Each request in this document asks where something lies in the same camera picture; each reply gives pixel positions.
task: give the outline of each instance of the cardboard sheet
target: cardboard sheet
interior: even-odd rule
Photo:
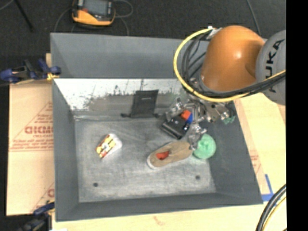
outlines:
[[[11,85],[7,215],[54,200],[51,83]]]

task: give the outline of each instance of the green ball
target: green ball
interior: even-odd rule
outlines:
[[[197,149],[193,155],[200,159],[208,159],[214,155],[216,151],[216,143],[212,136],[205,133],[198,142]]]

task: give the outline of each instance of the bin floor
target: bin floor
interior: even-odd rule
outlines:
[[[158,121],[156,118],[75,119],[80,202],[216,191],[207,160],[192,155],[159,169],[147,166],[151,152],[176,141],[159,128]],[[108,133],[116,134],[123,147],[101,159],[95,148]]]

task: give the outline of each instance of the clamp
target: clamp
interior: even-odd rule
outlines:
[[[16,68],[8,68],[0,72],[0,79],[10,83],[17,83],[24,80],[51,80],[61,74],[58,66],[48,67],[47,63],[40,58],[38,66],[33,66],[29,60],[24,60],[23,65]]]

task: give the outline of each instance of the beige shoe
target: beige shoe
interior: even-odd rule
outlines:
[[[186,141],[170,142],[152,152],[147,158],[147,164],[150,168],[155,169],[182,161],[193,153],[189,146],[189,143]]]

